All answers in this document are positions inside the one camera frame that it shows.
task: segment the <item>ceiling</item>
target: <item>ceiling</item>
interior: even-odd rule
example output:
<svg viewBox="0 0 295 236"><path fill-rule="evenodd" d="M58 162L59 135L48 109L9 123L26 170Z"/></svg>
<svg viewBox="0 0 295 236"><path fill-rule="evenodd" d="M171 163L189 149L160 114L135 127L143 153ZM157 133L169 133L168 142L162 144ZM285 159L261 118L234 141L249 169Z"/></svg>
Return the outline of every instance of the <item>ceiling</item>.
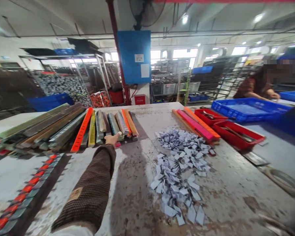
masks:
<svg viewBox="0 0 295 236"><path fill-rule="evenodd" d="M114 6L118 29L132 30L135 20L129 0L115 0ZM188 15L185 25L181 20L184 13ZM254 24L258 14L263 17ZM0 28L0 35L5 37L39 36L52 41L55 35L66 39L60 35L73 34L76 38L93 39L101 48L115 47L105 0L0 0ZM227 46L242 42L251 46L257 41L267 45L293 44L295 2L180 3L179 7L166 3L157 22L142 30L152 31L153 47L194 47L198 43Z"/></svg>

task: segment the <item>bundle of bars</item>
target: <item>bundle of bars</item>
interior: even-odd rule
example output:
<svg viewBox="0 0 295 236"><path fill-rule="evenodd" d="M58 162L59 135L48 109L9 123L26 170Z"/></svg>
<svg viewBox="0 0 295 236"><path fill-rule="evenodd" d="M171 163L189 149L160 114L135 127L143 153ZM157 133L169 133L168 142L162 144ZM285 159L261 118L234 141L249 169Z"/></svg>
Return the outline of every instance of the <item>bundle of bars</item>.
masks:
<svg viewBox="0 0 295 236"><path fill-rule="evenodd" d="M29 121L0 133L0 155L53 155L65 151L74 141L71 151L94 147L104 142L105 135L137 140L138 133L127 110L104 114L81 103L63 104Z"/></svg>
<svg viewBox="0 0 295 236"><path fill-rule="evenodd" d="M208 144L219 144L220 135L211 129L203 120L195 115L188 107L184 110L172 110L172 113L186 127L186 129L199 137L203 137Z"/></svg>

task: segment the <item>brown sleeve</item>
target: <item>brown sleeve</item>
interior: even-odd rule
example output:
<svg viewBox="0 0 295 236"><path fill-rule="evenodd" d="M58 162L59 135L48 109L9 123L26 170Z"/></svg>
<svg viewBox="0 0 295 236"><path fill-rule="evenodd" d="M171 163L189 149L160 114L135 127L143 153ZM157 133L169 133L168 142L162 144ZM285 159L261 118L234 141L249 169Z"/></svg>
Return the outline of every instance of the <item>brown sleeve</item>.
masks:
<svg viewBox="0 0 295 236"><path fill-rule="evenodd" d="M73 222L88 222L95 232L102 224L108 202L116 151L111 144L101 145L74 187L51 231Z"/></svg>
<svg viewBox="0 0 295 236"><path fill-rule="evenodd" d="M252 78L245 79L239 86L234 98L244 98L246 93L253 92L255 87L255 80Z"/></svg>

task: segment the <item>pile of paper tags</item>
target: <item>pile of paper tags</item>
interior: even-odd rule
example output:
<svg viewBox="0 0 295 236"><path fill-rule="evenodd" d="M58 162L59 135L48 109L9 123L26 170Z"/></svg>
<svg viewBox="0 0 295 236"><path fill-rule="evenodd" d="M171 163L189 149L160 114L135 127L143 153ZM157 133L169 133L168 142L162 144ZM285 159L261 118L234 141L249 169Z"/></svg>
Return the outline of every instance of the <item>pile of paper tags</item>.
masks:
<svg viewBox="0 0 295 236"><path fill-rule="evenodd" d="M207 177L210 166L205 161L206 154L215 156L211 146L206 145L202 137L193 133L173 129L169 132L155 133L159 143L165 149L169 149L170 156L159 154L157 175L154 178L151 188L162 194L162 210L170 217L177 217L179 225L184 225L185 220L179 205L183 204L188 208L187 218L194 224L204 224L205 213L199 205L196 211L195 203L202 199L198 194L200 186L195 183L196 175L201 178ZM182 174L189 169L192 171L187 179Z"/></svg>

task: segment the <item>hand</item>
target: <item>hand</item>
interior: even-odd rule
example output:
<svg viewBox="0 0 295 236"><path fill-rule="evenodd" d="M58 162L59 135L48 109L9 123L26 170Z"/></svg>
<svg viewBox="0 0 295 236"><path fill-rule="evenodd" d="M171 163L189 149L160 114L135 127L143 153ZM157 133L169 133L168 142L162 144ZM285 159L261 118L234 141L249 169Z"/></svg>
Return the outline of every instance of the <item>hand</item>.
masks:
<svg viewBox="0 0 295 236"><path fill-rule="evenodd" d="M270 95L270 97L271 97L272 99L280 99L280 98L281 98L280 95L277 94L277 93L272 93L272 94Z"/></svg>
<svg viewBox="0 0 295 236"><path fill-rule="evenodd" d="M120 136L121 132L118 132L116 135L112 136L112 135L107 135L104 137L104 139L106 140L106 144L112 144L115 146L119 136Z"/></svg>

